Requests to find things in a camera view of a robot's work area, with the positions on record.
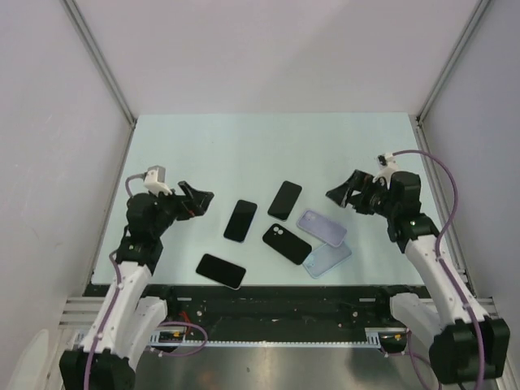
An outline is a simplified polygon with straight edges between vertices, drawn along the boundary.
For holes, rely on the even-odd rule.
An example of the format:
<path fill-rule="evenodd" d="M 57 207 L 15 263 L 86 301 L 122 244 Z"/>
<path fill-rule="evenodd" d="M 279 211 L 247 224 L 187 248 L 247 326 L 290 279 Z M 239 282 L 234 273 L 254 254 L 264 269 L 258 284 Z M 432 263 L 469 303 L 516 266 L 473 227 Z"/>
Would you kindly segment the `blue-edged black phone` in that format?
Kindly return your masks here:
<path fill-rule="evenodd" d="M 223 236 L 230 241 L 242 243 L 247 237 L 257 209 L 258 205 L 256 203 L 238 200 Z"/>

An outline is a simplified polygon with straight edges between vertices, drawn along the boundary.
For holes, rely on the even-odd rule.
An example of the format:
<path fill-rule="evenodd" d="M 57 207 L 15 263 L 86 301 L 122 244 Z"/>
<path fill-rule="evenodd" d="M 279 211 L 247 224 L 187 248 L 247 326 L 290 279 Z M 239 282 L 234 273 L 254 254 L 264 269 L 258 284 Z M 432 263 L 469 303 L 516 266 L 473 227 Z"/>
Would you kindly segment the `purple phone case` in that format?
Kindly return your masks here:
<path fill-rule="evenodd" d="M 347 229 L 313 210 L 306 210 L 297 220 L 297 226 L 311 236 L 332 247 L 339 247 L 347 235 Z"/>

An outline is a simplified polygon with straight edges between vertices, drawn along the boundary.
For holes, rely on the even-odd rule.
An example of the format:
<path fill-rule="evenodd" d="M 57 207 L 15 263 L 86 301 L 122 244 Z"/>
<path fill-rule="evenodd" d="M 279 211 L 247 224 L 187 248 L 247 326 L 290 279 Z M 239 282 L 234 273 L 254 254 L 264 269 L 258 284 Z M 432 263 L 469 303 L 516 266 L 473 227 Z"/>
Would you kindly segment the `black phone case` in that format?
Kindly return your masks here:
<path fill-rule="evenodd" d="M 262 236 L 262 241 L 275 252 L 295 265 L 302 265 L 312 246 L 277 223 L 271 225 Z"/>

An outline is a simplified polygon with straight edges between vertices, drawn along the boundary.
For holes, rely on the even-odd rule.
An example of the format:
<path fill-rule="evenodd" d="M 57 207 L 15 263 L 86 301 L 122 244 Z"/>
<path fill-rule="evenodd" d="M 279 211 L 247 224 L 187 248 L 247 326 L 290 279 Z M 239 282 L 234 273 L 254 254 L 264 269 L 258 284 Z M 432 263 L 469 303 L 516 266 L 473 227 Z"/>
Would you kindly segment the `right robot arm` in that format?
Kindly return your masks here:
<path fill-rule="evenodd" d="M 326 196 L 338 206 L 387 220 L 390 241 L 414 265 L 434 303 L 398 293 L 375 305 L 384 326 L 398 321 L 428 348 L 431 368 L 442 384 L 481 383 L 503 375 L 510 330 L 473 297 L 439 244 L 440 233 L 421 211 L 421 179 L 408 171 L 376 178 L 356 170 Z"/>

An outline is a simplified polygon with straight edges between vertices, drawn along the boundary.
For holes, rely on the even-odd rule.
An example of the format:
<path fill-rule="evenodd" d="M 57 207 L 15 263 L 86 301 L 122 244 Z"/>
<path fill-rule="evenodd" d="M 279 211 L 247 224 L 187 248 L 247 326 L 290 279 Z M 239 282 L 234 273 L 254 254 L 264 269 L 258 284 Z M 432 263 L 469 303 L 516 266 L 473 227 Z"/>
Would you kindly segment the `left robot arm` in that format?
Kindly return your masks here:
<path fill-rule="evenodd" d="M 180 195 L 156 181 L 128 198 L 123 237 L 109 255 L 113 282 L 79 347 L 64 351 L 59 361 L 66 389 L 134 388 L 152 334 L 178 319 L 180 306 L 170 293 L 144 292 L 163 251 L 162 234 L 176 221 L 203 216 L 215 196 L 185 181 L 178 185 Z"/>

